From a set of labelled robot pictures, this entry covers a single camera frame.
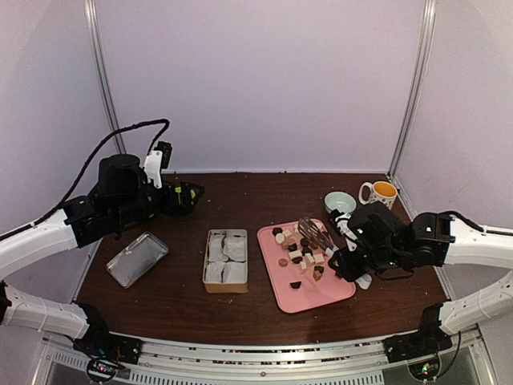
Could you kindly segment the metal tongs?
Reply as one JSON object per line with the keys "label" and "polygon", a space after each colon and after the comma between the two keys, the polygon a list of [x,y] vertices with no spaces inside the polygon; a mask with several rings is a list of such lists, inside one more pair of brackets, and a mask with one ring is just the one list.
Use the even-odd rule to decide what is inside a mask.
{"label": "metal tongs", "polygon": [[[330,235],[326,235],[323,233],[318,227],[317,224],[313,222],[312,219],[308,217],[302,217],[297,222],[299,233],[307,238],[311,243],[317,245],[330,259],[330,257],[333,255],[333,252],[339,249],[344,249],[347,247],[347,244],[345,243],[345,247],[340,248],[338,247],[333,240],[331,239]],[[371,282],[352,282],[355,283],[357,286],[359,286],[363,290],[368,290]]]}

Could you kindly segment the beige bear tin lid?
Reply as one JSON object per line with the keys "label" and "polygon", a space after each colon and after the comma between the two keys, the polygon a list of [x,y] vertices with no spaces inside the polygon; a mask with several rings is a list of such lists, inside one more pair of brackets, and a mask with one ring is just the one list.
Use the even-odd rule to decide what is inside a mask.
{"label": "beige bear tin lid", "polygon": [[128,289],[168,252],[168,246],[158,237],[142,233],[106,264],[106,271],[121,287]]}

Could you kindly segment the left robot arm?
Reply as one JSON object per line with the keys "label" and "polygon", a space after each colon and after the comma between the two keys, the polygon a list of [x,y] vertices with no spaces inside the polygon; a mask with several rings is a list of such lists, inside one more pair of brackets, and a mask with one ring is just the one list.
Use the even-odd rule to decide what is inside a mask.
{"label": "left robot arm", "polygon": [[[160,150],[144,161],[133,155],[114,155],[99,162],[96,185],[86,196],[66,199],[44,219],[1,236],[1,277],[107,235],[121,236],[131,225],[155,215],[185,216],[204,195],[204,187],[162,180],[168,160]],[[115,338],[94,306],[61,303],[1,284],[2,326],[26,327],[67,336],[98,356],[115,349]]]}

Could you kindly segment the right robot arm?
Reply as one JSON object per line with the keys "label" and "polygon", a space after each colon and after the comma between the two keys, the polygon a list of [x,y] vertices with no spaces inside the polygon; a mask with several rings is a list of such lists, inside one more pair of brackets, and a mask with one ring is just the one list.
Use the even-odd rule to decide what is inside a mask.
{"label": "right robot arm", "polygon": [[[424,266],[489,265],[512,269],[512,231],[478,225],[461,213],[421,213],[405,224],[383,203],[374,202],[352,213],[329,210],[330,224],[347,241],[328,246],[335,274],[360,288],[389,269],[413,273]],[[422,355],[451,347],[453,335],[475,323],[512,309],[512,275],[458,300],[427,307],[417,331],[388,338],[394,354]]]}

